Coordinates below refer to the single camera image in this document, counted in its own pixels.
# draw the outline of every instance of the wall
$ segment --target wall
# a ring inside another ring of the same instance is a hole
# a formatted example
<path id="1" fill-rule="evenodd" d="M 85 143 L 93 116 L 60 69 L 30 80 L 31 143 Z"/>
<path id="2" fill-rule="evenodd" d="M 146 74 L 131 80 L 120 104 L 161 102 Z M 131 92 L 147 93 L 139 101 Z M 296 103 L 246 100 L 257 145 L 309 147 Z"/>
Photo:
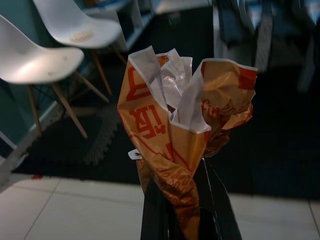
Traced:
<path id="1" fill-rule="evenodd" d="M 83 8 L 82 0 L 76 0 Z M 60 47 L 47 32 L 32 0 L 0 0 L 0 15 L 20 29 L 28 38 L 43 47 Z M 47 85 L 37 86 L 55 96 Z M 34 91 L 39 100 L 39 114 L 53 103 L 53 100 Z M 18 144 L 34 124 L 34 117 L 25 85 L 7 84 L 0 79 L 0 132 L 13 143 Z"/>

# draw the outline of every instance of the chair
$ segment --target chair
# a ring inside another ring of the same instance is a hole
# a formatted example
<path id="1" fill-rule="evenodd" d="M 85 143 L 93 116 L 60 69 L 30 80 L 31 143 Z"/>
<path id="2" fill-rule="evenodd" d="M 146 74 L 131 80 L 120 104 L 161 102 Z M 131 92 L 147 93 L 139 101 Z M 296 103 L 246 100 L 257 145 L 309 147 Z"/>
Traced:
<path id="1" fill-rule="evenodd" d="M 112 44 L 121 34 L 121 26 L 113 20 L 95 19 L 84 14 L 73 0 L 33 0 L 42 21 L 59 43 L 91 49 L 94 61 L 108 90 L 112 96 L 108 80 L 103 71 L 95 49 L 105 48 Z M 113 49 L 120 60 L 127 61 Z"/>
<path id="2" fill-rule="evenodd" d="M 84 53 L 75 47 L 44 48 L 35 44 L 0 15 L 0 78 L 10 84 L 28 85 L 28 95 L 39 135 L 42 130 L 32 85 L 51 84 L 82 136 L 85 139 L 88 137 L 57 83 L 74 73 L 83 58 Z M 75 72 L 75 75 L 109 103 L 108 98 L 87 79 L 78 72 Z"/>

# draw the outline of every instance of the fast food bag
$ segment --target fast food bag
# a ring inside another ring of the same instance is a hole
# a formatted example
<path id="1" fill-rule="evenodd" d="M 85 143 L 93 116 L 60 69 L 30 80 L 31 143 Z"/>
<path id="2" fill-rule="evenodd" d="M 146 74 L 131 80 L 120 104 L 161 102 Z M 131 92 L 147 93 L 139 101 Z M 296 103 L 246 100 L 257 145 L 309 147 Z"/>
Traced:
<path id="1" fill-rule="evenodd" d="M 129 55 L 118 112 L 142 155 L 137 169 L 145 193 L 154 179 L 173 204 L 188 240 L 199 235 L 200 208 L 193 180 L 205 154 L 229 141 L 230 129 L 252 116 L 257 69 L 226 59 L 192 59 L 152 47 Z"/>

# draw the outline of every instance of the paper wrapper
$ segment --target paper wrapper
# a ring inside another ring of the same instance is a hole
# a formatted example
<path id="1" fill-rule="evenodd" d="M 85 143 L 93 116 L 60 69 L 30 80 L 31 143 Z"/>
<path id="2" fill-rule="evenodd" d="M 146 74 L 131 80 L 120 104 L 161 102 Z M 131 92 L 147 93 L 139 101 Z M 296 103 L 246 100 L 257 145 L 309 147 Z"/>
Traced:
<path id="1" fill-rule="evenodd" d="M 143 157 L 137 161 L 143 192 L 153 178 L 186 239 L 196 240 L 200 208 L 193 176 L 204 153 L 218 152 L 230 129 L 251 118 L 257 69 L 204 59 L 191 76 L 191 64 L 175 50 L 155 55 L 149 47 L 129 55 L 118 112 Z"/>

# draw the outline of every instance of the floor tile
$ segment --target floor tile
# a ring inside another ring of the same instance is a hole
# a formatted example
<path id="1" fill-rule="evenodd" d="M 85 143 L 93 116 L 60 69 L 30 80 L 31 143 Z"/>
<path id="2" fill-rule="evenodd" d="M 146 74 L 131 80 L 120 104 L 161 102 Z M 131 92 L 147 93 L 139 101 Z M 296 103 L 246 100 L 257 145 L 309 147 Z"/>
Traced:
<path id="1" fill-rule="evenodd" d="M 253 221 L 237 217 L 243 240 L 319 240 L 316 227 L 304 228 L 267 221 Z"/>
<path id="2" fill-rule="evenodd" d="M 144 203 L 144 194 L 139 185 L 62 179 L 56 188 L 56 192 L 114 201 L 135 202 L 142 205 Z"/>
<path id="3" fill-rule="evenodd" d="M 59 182 L 57 177 L 34 176 L 14 173 L 10 176 L 8 185 L 13 187 L 53 191 Z"/>
<path id="4" fill-rule="evenodd" d="M 23 240 L 50 192 L 10 187 L 0 193 L 0 239 Z"/>
<path id="5" fill-rule="evenodd" d="M 320 229 L 320 201 L 311 201 L 310 204 L 316 224 Z"/>
<path id="6" fill-rule="evenodd" d="M 231 194 L 235 215 L 309 228 L 314 220 L 307 201 Z"/>
<path id="7" fill-rule="evenodd" d="M 26 240 L 140 239 L 143 207 L 54 193 Z"/>

